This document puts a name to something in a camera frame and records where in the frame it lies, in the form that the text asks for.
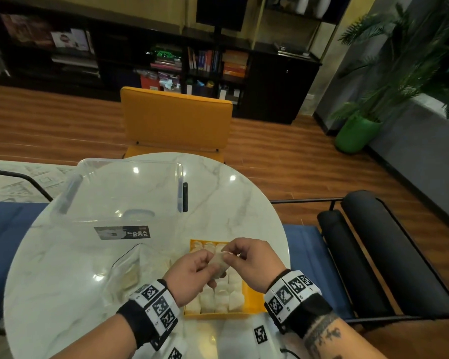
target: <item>plastic container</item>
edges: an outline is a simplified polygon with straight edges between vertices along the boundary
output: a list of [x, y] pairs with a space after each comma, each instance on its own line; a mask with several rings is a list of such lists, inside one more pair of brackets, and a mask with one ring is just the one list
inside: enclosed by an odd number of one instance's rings
[[51, 220], [103, 241], [170, 243], [182, 211], [180, 163], [88, 158], [78, 163]]
[[[194, 247], [194, 242], [201, 242], [203, 245], [205, 243], [217, 244], [227, 244], [228, 242], [212, 242], [212, 241], [202, 241], [199, 239], [190, 240], [190, 251]], [[259, 314], [265, 312], [264, 308], [264, 295], [262, 293], [254, 291], [250, 286], [243, 281], [242, 292], [245, 296], [245, 304], [243, 305], [243, 312], [241, 313], [212, 313], [212, 314], [186, 314], [186, 309], [184, 312], [184, 317], [187, 319], [209, 319], [209, 320], [226, 320], [226, 319], [243, 319], [252, 314]]]

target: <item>black computer monitor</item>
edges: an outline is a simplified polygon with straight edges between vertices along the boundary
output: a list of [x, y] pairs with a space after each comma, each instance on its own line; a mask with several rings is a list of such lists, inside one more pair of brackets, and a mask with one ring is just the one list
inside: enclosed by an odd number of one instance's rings
[[196, 22], [215, 27], [215, 35], [221, 28], [241, 31], [248, 0], [198, 0]]

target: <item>marble tabletop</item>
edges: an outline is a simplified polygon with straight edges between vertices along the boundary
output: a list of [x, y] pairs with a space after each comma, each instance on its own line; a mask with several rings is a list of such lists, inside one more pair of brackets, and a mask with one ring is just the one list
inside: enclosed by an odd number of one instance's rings
[[[190, 154], [159, 153], [135, 160], [179, 162], [188, 182], [189, 211], [183, 213], [179, 241], [140, 258], [142, 281], [162, 277], [170, 256], [189, 250], [191, 238], [230, 241], [245, 236], [268, 241], [289, 267], [288, 244], [276, 211], [245, 176], [214, 160]], [[119, 305], [103, 300], [113, 262], [145, 240], [91, 243], [50, 220], [56, 200], [36, 219], [13, 259], [5, 287], [7, 339], [16, 359], [47, 359], [113, 315]], [[245, 320], [181, 320], [175, 329], [188, 342], [187, 358], [259, 358], [253, 327], [269, 328], [276, 349], [279, 335], [267, 314]]]

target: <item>round table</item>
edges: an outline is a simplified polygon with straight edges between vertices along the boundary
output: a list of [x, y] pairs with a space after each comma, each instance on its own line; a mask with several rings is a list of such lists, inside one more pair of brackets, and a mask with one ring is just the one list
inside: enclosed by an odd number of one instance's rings
[[[180, 233], [180, 254], [187, 252], [190, 237], [230, 241], [245, 236], [268, 241], [284, 264], [290, 266], [280, 219], [269, 200], [245, 176], [197, 155], [158, 153], [133, 159], [183, 165], [184, 181], [189, 185], [189, 211]], [[102, 300], [106, 282], [103, 266], [119, 258], [131, 242], [107, 250], [82, 244], [87, 237], [75, 237], [51, 223], [54, 202], [28, 230], [6, 280], [5, 328], [17, 359], [47, 359], [117, 309], [105, 306]], [[186, 357], [255, 357], [256, 345], [244, 335], [252, 320], [181, 320], [189, 344]]]

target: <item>vase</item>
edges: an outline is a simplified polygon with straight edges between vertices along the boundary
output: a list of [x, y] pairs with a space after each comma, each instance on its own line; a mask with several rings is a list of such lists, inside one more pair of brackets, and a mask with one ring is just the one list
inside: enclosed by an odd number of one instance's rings
[[346, 154], [355, 154], [363, 149], [381, 129], [381, 122], [366, 120], [361, 114], [350, 117], [334, 141], [336, 149]]
[[296, 14], [303, 15], [306, 12], [306, 9], [308, 8], [309, 0], [299, 0], [298, 4], [296, 5]]
[[319, 0], [315, 8], [315, 16], [323, 18], [326, 11], [328, 11], [329, 4], [331, 4], [331, 0]]

